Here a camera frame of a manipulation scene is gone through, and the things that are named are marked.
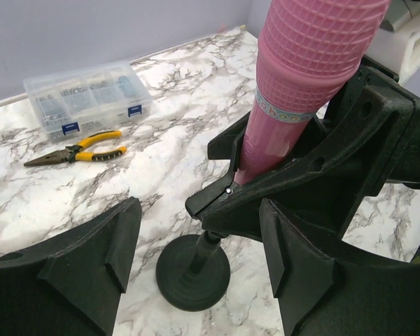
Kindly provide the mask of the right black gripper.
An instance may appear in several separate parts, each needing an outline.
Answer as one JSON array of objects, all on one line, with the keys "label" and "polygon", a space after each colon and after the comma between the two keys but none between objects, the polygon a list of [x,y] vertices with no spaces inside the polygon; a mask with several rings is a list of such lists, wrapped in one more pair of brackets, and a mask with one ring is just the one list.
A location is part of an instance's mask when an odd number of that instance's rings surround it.
[{"label": "right black gripper", "polygon": [[262,200],[337,236],[363,198],[376,196],[385,183],[420,190],[420,97],[398,81],[397,73],[364,56],[291,157],[240,187],[255,190],[261,179]]}]

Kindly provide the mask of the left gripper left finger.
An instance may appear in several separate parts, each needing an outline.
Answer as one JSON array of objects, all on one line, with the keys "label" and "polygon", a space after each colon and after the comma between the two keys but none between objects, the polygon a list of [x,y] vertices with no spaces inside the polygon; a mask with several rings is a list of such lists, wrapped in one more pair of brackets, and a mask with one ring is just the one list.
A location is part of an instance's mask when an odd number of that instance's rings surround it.
[{"label": "left gripper left finger", "polygon": [[98,335],[111,335],[126,292],[141,224],[141,204],[130,197],[97,218],[68,248],[50,256],[38,279],[85,318]]}]

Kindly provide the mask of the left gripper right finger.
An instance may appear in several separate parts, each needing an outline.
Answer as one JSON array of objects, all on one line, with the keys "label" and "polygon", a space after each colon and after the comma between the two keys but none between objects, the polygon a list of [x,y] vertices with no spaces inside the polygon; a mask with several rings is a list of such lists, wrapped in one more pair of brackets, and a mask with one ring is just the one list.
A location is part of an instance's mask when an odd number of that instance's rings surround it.
[{"label": "left gripper right finger", "polygon": [[335,261],[320,252],[299,221],[270,199],[260,205],[260,229],[274,298],[283,330],[299,333],[333,293]]}]

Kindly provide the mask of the pink toy microphone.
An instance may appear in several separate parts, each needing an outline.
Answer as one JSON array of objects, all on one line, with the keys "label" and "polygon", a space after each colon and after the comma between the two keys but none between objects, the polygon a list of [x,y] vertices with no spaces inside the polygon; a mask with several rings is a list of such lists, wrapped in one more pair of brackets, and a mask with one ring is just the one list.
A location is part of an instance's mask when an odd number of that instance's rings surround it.
[{"label": "pink toy microphone", "polygon": [[389,1],[273,1],[258,39],[256,92],[237,184],[275,168],[358,70]]}]

